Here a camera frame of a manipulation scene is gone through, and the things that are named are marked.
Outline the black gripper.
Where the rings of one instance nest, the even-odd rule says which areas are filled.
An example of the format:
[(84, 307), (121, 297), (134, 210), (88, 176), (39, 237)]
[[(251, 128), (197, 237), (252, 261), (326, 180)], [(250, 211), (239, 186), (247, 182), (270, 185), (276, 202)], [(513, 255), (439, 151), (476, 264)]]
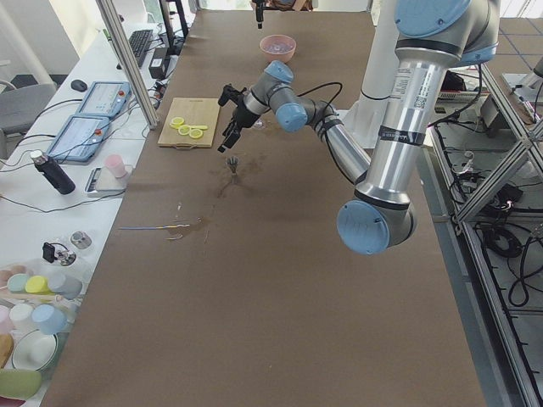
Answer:
[[(254, 5), (257, 27), (261, 29), (264, 22), (265, 0), (254, 0)], [(252, 127), (259, 118), (258, 114), (252, 113), (246, 107), (244, 101), (239, 102), (232, 113), (232, 122), (222, 132), (223, 141), (217, 150), (224, 153), (227, 149), (232, 148), (241, 137), (241, 130)]]

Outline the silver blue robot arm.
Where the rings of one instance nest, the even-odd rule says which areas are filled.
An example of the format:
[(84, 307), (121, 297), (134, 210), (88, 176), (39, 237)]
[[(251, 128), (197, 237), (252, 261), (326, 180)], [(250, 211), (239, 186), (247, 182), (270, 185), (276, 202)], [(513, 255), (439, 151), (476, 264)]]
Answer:
[(311, 127), (354, 185), (354, 197), (339, 211), (343, 243), (359, 254), (378, 254), (403, 243), (416, 229), (407, 185), (423, 145), (447, 70), (482, 64), (498, 45), (497, 1), (399, 1), (389, 18), (398, 68), (389, 75), (377, 143), (367, 153), (329, 103), (294, 93), (292, 70), (268, 64), (250, 88), (225, 86), (218, 103), (235, 104), (222, 149), (231, 148), (244, 128), (272, 112), (288, 132)]

